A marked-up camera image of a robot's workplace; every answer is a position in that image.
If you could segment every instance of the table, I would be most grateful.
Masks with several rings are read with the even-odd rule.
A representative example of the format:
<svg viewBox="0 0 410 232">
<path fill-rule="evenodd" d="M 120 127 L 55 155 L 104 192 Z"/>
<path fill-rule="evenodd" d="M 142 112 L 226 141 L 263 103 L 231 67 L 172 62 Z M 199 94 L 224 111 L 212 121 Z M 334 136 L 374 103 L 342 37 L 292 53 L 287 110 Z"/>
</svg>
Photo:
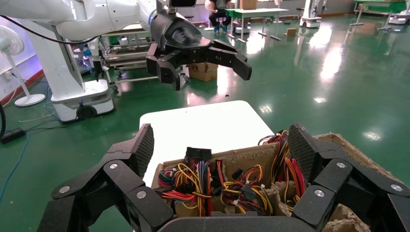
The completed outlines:
<svg viewBox="0 0 410 232">
<path fill-rule="evenodd" d="M 154 154 L 143 180 L 151 186 L 159 163 L 183 159 L 187 147 L 208 148 L 212 153 L 256 146 L 273 134 L 246 101 L 229 101 L 148 113 L 140 127 L 151 123 Z"/>
<path fill-rule="evenodd" d="M 359 15 L 357 16 L 356 23 L 350 24 L 350 26 L 361 26 L 364 23 L 359 23 L 360 16 L 362 15 L 363 9 L 368 8 L 371 11 L 378 11 L 378 12 L 387 12 L 389 13 L 387 16 L 387 20 L 384 23 L 382 28 L 377 28 L 377 30 L 387 30 L 391 27 L 388 27 L 388 23 L 392 13 L 399 13 L 405 9 L 407 9 L 405 1 L 383 1 L 383 0 L 356 0 L 356 4 L 362 4 L 362 8 L 360 8 Z"/>
<path fill-rule="evenodd" d="M 229 37 L 235 39 L 235 36 L 233 36 L 233 28 L 234 28 L 234 18 L 241 18 L 242 22 L 242 28 L 244 28 L 244 18 L 255 18 L 255 17 L 263 17 L 264 18 L 264 25 L 262 27 L 262 32 L 259 32 L 260 35 L 262 36 L 267 36 L 267 34 L 264 33 L 265 25 L 266 25 L 266 19 L 265 17 L 271 17 L 271 16 L 276 16 L 279 18 L 279 13 L 288 11 L 286 9 L 280 9 L 280 8 L 261 8 L 261 9 L 255 9 L 255 10 L 241 10 L 241 9 L 226 9 L 226 15 L 232 17 L 231 21 L 231 33 L 228 35 Z M 278 20 L 276 20 L 276 31 L 275 35 L 270 36 L 272 39 L 280 41 L 280 38 L 278 37 Z M 243 30 L 241 30 L 241 38 L 238 39 L 241 43 L 246 44 L 246 41 L 243 39 Z"/>
</svg>

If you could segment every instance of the green epoxy floor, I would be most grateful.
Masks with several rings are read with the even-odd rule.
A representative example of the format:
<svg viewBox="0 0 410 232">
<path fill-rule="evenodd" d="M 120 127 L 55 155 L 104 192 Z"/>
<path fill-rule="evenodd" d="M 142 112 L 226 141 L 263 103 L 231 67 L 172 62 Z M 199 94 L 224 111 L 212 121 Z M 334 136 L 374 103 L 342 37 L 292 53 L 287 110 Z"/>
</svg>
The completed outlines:
<svg viewBox="0 0 410 232">
<path fill-rule="evenodd" d="M 95 165 L 111 144 L 132 138 L 142 115 L 223 101 L 249 102 L 273 131 L 301 122 L 312 134 L 340 133 L 410 185 L 410 32 L 405 31 L 407 26 L 398 27 L 400 32 L 378 32 L 375 29 L 385 18 L 364 16 L 365 25 L 350 29 L 346 37 L 352 17 L 324 18 L 319 30 L 300 32 L 303 35 L 290 40 L 282 35 L 286 28 L 299 27 L 282 24 L 281 42 L 262 39 L 257 34 L 262 25 L 253 24 L 248 45 L 235 44 L 243 47 L 253 68 L 247 82 L 219 68 L 217 80 L 192 79 L 182 84 L 180 92 L 158 80 L 123 83 L 114 94 L 113 113 L 64 129 L 33 131 L 0 202 L 1 230 L 37 230 L 51 190 Z M 274 25 L 268 29 L 273 33 Z M 203 31 L 203 35 L 229 42 L 222 32 L 213 36 Z M 142 70 L 127 76 L 148 75 Z M 40 83 L 31 91 L 44 93 L 46 86 Z M 6 107 L 7 127 L 28 129 L 50 120 L 17 122 L 40 117 L 44 111 L 42 105 L 21 109 L 10 105 Z M 25 142 L 21 138 L 0 146 L 1 186 Z M 90 230 L 127 232 L 130 228 L 111 208 Z"/>
</svg>

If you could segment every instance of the wire connector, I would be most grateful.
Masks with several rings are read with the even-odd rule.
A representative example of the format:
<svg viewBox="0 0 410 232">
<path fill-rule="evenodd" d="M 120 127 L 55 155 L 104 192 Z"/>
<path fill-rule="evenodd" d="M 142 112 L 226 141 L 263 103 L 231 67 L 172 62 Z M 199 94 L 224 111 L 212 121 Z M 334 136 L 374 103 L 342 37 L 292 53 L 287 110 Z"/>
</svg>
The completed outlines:
<svg viewBox="0 0 410 232">
<path fill-rule="evenodd" d="M 187 147 L 185 156 L 190 159 L 208 161 L 212 159 L 212 151 L 211 149 Z"/>
<path fill-rule="evenodd" d="M 243 173 L 243 170 L 241 168 L 238 168 L 233 174 L 232 174 L 232 179 L 237 180 L 241 174 Z"/>
</svg>

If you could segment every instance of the cardboard box on floor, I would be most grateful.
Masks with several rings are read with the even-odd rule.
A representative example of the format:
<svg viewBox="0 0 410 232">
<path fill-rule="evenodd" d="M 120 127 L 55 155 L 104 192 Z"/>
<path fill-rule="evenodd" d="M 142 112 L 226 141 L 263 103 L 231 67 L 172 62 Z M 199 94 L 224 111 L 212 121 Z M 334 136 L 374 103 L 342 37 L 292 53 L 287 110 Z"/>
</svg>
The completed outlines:
<svg viewBox="0 0 410 232">
<path fill-rule="evenodd" d="M 241 0 L 239 8 L 243 10 L 255 10 L 257 0 Z"/>
<path fill-rule="evenodd" d="M 190 78 L 210 81 L 218 77 L 218 65 L 212 63 L 190 64 L 188 66 Z"/>
<path fill-rule="evenodd" d="M 393 177 L 390 172 L 384 170 L 374 161 L 372 161 L 369 157 L 363 154 L 360 150 L 356 147 L 351 145 L 347 142 L 341 135 L 328 133 L 319 136 L 315 136 L 315 138 L 334 142 L 339 144 L 343 150 L 345 150 L 349 156 L 354 159 L 356 162 L 359 162 L 363 166 L 369 167 L 389 178 L 394 180 L 398 180 L 397 178 Z M 264 179 L 263 183 L 266 185 L 267 193 L 271 200 L 272 206 L 275 210 L 276 216 L 290 216 L 291 213 L 288 210 L 286 204 L 284 204 L 284 189 L 285 189 L 285 182 L 276 182 L 274 184 L 271 183 L 271 177 L 269 173 L 271 173 L 271 165 L 273 162 L 273 155 L 277 150 L 277 144 L 267 144 L 249 148 L 243 148 L 238 150 L 231 150 L 226 152 L 220 152 L 213 154 L 213 159 L 210 160 L 209 165 L 210 168 L 213 170 L 215 168 L 215 159 L 222 159 L 223 160 L 223 172 L 227 177 L 228 181 L 233 181 L 231 174 L 240 167 L 243 170 L 247 168 L 253 167 L 256 164 L 260 164 L 264 167 Z M 182 163 L 183 159 L 168 161 L 164 163 L 160 163 L 157 166 L 156 174 L 154 176 L 154 180 L 152 182 L 152 188 L 158 187 L 158 174 L 160 171 L 164 169 L 174 168 L 179 163 Z M 292 199 L 295 195 L 294 185 L 291 184 L 291 188 L 289 188 L 288 193 L 286 194 L 287 199 Z M 220 202 L 219 197 L 214 197 L 212 199 L 214 210 L 220 211 L 223 213 L 239 213 L 237 212 L 235 206 L 225 206 Z M 183 205 L 176 203 L 176 214 L 178 217 L 195 217 L 197 216 L 197 209 L 187 209 L 183 207 Z M 326 224 L 325 228 L 322 232 L 369 232 L 369 227 L 363 223 L 349 208 L 338 205 L 328 223 Z"/>
</svg>

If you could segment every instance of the black connector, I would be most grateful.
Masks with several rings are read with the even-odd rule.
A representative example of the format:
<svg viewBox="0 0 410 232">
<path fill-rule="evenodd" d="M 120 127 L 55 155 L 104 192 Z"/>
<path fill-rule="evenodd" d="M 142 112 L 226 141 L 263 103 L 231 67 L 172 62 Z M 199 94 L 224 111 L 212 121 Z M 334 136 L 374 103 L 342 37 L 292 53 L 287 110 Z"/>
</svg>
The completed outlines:
<svg viewBox="0 0 410 232">
<path fill-rule="evenodd" d="M 1 143 L 6 144 L 24 135 L 26 135 L 26 132 L 23 129 L 21 128 L 14 129 L 12 131 L 4 133 L 3 137 L 1 138 Z"/>
<path fill-rule="evenodd" d="M 212 159 L 212 151 L 211 149 L 187 147 L 187 152 L 185 153 L 185 156 L 190 159 L 208 161 Z"/>
<path fill-rule="evenodd" d="M 232 174 L 232 179 L 237 180 L 243 173 L 243 170 L 241 168 L 238 168 L 233 174 Z"/>
<path fill-rule="evenodd" d="M 245 184 L 245 186 L 241 188 L 241 191 L 245 195 L 245 198 L 249 201 L 252 201 L 256 197 L 255 192 L 252 190 L 249 184 Z"/>
</svg>

